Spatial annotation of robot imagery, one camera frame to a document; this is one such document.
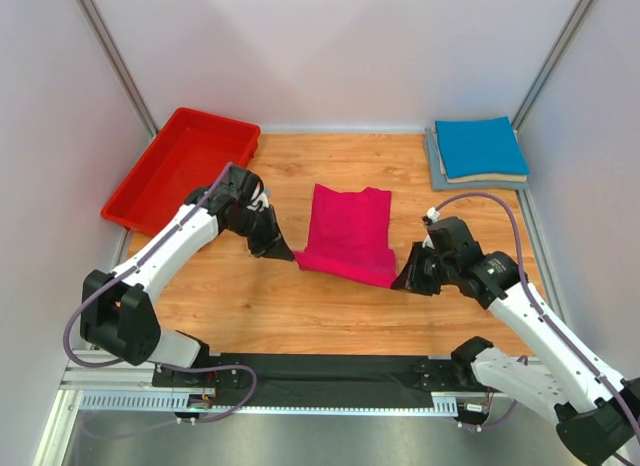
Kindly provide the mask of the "magenta t shirt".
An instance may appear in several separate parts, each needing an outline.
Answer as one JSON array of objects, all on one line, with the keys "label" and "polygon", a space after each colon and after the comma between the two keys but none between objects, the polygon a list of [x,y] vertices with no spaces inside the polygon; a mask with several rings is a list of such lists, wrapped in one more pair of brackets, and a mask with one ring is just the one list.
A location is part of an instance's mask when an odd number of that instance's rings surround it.
[{"label": "magenta t shirt", "polygon": [[396,279],[389,246],[391,199],[388,190],[337,192],[317,184],[307,245],[295,253],[299,268],[389,289]]}]

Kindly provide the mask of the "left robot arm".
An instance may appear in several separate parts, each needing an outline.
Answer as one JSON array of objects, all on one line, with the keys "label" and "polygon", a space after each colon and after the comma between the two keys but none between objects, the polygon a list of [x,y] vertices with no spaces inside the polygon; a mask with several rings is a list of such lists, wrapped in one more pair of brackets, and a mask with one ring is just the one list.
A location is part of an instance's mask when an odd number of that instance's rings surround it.
[{"label": "left robot arm", "polygon": [[295,258],[262,179],[229,163],[213,184],[190,193],[138,253],[110,272],[94,270],[85,278],[73,321],[81,338],[111,354],[115,363],[203,366],[207,345],[162,327],[154,303],[191,257],[225,231],[244,238],[256,258]]}]

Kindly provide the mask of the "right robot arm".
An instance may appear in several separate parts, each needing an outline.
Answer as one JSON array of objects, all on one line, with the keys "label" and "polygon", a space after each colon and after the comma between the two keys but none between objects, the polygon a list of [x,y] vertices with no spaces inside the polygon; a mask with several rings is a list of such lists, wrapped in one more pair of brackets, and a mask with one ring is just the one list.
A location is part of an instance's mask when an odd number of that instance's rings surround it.
[{"label": "right robot arm", "polygon": [[452,353],[470,380],[498,390],[554,426],[586,465],[601,465],[639,435],[639,381],[600,359],[544,302],[508,254],[484,253],[458,217],[424,216],[395,290],[437,295],[454,286],[507,325],[545,367],[527,367],[476,336]]}]

